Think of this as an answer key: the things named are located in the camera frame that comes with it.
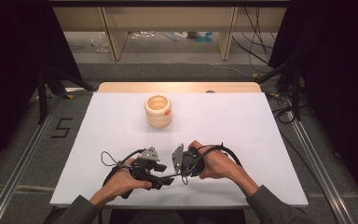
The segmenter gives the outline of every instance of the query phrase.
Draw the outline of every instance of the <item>human hand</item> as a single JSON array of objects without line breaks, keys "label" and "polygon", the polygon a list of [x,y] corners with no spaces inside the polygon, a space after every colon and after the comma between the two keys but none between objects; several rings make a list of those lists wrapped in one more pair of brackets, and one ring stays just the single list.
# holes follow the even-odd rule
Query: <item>human hand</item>
[{"label": "human hand", "polygon": [[[188,146],[188,148],[192,147],[199,149],[199,154],[211,148],[202,147],[202,144],[197,140],[194,140]],[[203,159],[205,161],[205,168],[199,174],[201,179],[207,177],[214,179],[228,178],[234,181],[247,197],[253,195],[258,190],[258,185],[246,171],[222,151],[212,150],[206,154]]]},{"label": "human hand", "polygon": [[[135,159],[130,158],[127,164],[132,164]],[[103,207],[108,202],[113,201],[117,196],[124,195],[133,189],[150,189],[152,183],[148,181],[136,180],[132,178],[128,168],[121,168],[98,190],[89,200],[91,203]]]},{"label": "human hand", "polygon": [[[199,154],[204,153],[211,147],[202,147],[202,144],[197,140],[194,140],[188,148],[199,149]],[[243,170],[237,163],[230,159],[226,154],[220,150],[212,150],[203,157],[205,161],[205,168],[200,173],[200,178],[204,179],[207,177],[220,179],[229,178],[238,170]]]}]

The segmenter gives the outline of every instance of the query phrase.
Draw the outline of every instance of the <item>black stand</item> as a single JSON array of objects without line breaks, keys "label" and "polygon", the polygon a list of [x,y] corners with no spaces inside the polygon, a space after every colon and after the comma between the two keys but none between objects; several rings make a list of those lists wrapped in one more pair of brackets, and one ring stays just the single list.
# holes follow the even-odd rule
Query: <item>black stand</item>
[{"label": "black stand", "polygon": [[61,26],[50,6],[33,7],[3,2],[7,10],[7,23],[17,27],[23,42],[23,54],[31,55],[34,72],[38,73],[40,118],[42,123],[48,113],[46,84],[53,94],[66,93],[61,80],[67,79],[87,91],[96,91],[81,80],[75,59],[66,42]]},{"label": "black stand", "polygon": [[61,77],[70,80],[75,83],[77,86],[84,88],[86,91],[97,91],[90,84],[79,80],[75,77],[72,77],[69,74],[64,73],[58,68],[51,66],[45,66],[40,70],[39,79],[38,79],[38,93],[39,93],[39,109],[40,117],[39,124],[43,122],[47,113],[48,113],[48,97],[46,96],[46,84],[51,89],[53,94],[64,94],[66,93],[65,87],[60,82]]},{"label": "black stand", "polygon": [[287,91],[289,86],[292,86],[293,100],[292,110],[297,120],[299,116],[299,91],[300,91],[300,69],[305,68],[303,62],[309,57],[312,46],[315,46],[316,40],[322,26],[322,8],[318,6],[302,30],[299,39],[297,40],[294,49],[290,53],[287,60],[276,67],[269,73],[266,73],[256,83],[261,84],[276,75],[281,74],[277,84],[277,91]]}]

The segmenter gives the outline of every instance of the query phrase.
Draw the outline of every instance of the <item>finger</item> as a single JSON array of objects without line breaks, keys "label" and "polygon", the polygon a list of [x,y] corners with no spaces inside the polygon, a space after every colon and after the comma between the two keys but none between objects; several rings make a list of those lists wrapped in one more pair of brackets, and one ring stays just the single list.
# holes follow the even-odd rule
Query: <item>finger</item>
[{"label": "finger", "polygon": [[126,162],[128,165],[131,165],[134,161],[135,161],[134,158],[129,158],[129,159],[127,159],[125,162]]},{"label": "finger", "polygon": [[188,149],[191,149],[192,147],[199,148],[199,147],[202,147],[202,144],[199,141],[194,140],[192,143],[190,143],[190,145],[188,146]]},{"label": "finger", "polygon": [[150,183],[148,181],[137,180],[135,187],[137,189],[151,189],[152,188],[152,183]]},{"label": "finger", "polygon": [[206,178],[205,171],[202,171],[202,172],[199,174],[199,177],[200,177],[200,179],[205,179],[205,178]]}]

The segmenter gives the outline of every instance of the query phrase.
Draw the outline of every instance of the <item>white paper sheet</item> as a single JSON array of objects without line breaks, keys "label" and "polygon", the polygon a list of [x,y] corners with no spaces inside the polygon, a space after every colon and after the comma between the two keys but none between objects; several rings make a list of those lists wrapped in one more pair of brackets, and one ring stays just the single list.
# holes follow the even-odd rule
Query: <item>white paper sheet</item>
[{"label": "white paper sheet", "polygon": [[[163,129],[149,126],[145,100],[163,94],[172,101],[172,123]],[[259,185],[283,202],[305,206],[308,201],[278,131],[264,93],[94,93],[62,176],[51,199],[68,205],[79,195],[89,199],[101,188],[111,167],[101,162],[109,152],[117,161],[136,149],[155,147],[173,175],[171,154],[199,140],[204,145],[230,148]],[[106,156],[105,162],[112,162]],[[136,189],[127,200],[110,205],[131,208],[214,208],[248,205],[240,189],[227,179],[177,176],[160,190]]]}]

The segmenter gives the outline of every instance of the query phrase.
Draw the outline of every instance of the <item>sleeve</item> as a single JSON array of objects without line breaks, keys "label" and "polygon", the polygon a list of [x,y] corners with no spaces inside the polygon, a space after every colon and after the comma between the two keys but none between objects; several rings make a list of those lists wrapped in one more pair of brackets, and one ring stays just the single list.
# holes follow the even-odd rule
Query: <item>sleeve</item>
[{"label": "sleeve", "polygon": [[272,223],[316,223],[299,209],[279,200],[265,186],[246,199],[262,224]]},{"label": "sleeve", "polygon": [[53,212],[45,219],[45,224],[89,224],[100,212],[100,208],[89,202],[83,196],[79,195],[71,206],[64,210],[64,212]]}]

